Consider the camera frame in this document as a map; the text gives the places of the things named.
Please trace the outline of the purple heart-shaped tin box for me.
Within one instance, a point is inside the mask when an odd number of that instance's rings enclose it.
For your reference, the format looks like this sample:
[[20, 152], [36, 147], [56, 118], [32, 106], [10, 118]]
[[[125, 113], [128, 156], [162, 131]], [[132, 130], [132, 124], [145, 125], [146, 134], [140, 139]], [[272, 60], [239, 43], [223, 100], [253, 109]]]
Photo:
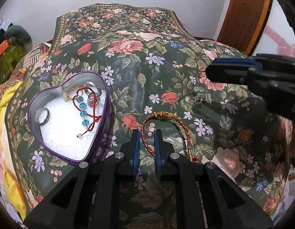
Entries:
[[[94, 108], [87, 104], [84, 83], [101, 90]], [[79, 72], [62, 84], [40, 91], [28, 107], [28, 125], [38, 143], [69, 164], [105, 158], [112, 139], [114, 113], [110, 93], [95, 72]]]

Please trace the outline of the wooden door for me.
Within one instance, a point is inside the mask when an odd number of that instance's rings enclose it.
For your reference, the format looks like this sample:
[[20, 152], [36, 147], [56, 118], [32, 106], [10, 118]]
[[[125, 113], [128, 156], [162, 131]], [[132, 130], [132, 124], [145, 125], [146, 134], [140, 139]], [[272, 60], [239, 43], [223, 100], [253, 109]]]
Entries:
[[218, 42], [251, 55], [266, 26], [272, 0], [230, 0]]

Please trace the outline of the silver earring pair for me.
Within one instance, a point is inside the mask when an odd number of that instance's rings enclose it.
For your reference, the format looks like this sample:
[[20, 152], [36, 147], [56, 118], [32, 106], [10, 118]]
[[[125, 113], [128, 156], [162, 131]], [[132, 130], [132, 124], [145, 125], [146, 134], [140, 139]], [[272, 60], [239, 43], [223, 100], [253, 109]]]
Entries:
[[206, 95], [200, 92], [199, 86], [195, 86], [192, 91], [192, 99], [196, 105], [206, 102]]

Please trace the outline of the yellow blanket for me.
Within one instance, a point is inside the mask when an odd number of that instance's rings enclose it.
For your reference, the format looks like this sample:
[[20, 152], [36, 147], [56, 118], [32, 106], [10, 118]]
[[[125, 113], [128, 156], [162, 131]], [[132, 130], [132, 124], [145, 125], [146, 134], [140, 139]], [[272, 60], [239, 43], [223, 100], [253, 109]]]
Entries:
[[4, 191], [6, 192], [7, 202], [15, 208], [23, 221], [26, 217], [26, 206], [24, 204], [22, 191], [15, 174], [5, 123], [8, 103], [20, 85], [21, 82], [8, 88], [0, 101], [0, 181], [2, 182]]

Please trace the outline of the floral green bedspread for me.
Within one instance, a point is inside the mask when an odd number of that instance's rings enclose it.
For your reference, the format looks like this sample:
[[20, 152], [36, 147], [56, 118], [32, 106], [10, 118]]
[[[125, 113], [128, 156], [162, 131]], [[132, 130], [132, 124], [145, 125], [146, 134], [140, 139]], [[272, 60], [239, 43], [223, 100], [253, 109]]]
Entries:
[[[89, 71], [105, 81], [114, 112], [105, 158], [119, 151], [134, 130], [144, 128], [149, 144], [140, 149], [135, 181], [120, 187], [121, 228], [177, 227], [174, 186], [156, 177], [151, 152], [156, 129], [180, 154], [186, 154], [186, 136], [172, 121], [144, 122], [160, 111], [183, 120], [200, 163], [217, 164], [278, 222], [287, 210], [292, 123], [268, 112], [246, 86], [211, 82], [204, 69], [217, 57], [243, 55], [213, 40], [195, 40], [167, 9], [95, 4], [58, 18], [48, 56], [35, 71], [26, 70], [6, 112], [26, 215], [73, 170], [32, 135], [29, 103], [40, 91]], [[206, 95], [200, 105], [192, 99], [195, 86]]]

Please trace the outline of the striped patterned quilt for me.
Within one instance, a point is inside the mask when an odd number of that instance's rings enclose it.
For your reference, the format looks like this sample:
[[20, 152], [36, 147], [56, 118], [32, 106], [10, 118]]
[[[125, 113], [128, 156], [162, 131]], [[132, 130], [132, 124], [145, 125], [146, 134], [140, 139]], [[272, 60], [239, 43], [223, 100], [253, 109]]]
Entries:
[[28, 52], [16, 64], [16, 67], [12, 72], [9, 80], [21, 80], [23, 78], [23, 74], [27, 69], [35, 71], [38, 67], [40, 67], [48, 56], [51, 46], [51, 43], [44, 42]]

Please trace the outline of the green patterned box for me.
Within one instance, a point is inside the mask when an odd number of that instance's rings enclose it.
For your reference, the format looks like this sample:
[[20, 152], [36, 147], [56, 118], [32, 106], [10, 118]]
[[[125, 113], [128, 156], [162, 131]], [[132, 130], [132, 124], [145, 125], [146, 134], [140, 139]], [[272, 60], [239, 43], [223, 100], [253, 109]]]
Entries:
[[21, 44], [9, 44], [9, 47], [0, 56], [0, 84], [10, 77], [16, 64], [25, 54], [25, 49]]

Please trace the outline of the orange box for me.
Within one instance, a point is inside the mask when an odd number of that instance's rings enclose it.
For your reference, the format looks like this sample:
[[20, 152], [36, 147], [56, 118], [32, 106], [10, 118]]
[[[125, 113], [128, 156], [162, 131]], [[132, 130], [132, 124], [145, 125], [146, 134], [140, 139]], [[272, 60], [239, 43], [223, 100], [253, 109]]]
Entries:
[[0, 56], [3, 54], [3, 52], [9, 47], [8, 41], [4, 40], [1, 44], [0, 44]]

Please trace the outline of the dark green cushion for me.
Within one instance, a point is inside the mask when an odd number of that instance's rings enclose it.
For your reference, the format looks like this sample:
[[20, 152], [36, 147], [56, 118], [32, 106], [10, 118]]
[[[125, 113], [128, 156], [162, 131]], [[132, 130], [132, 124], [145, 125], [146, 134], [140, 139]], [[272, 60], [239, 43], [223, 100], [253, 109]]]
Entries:
[[5, 40], [10, 44], [22, 44], [28, 52], [32, 49], [32, 38], [28, 32], [19, 25], [9, 26], [5, 32]]

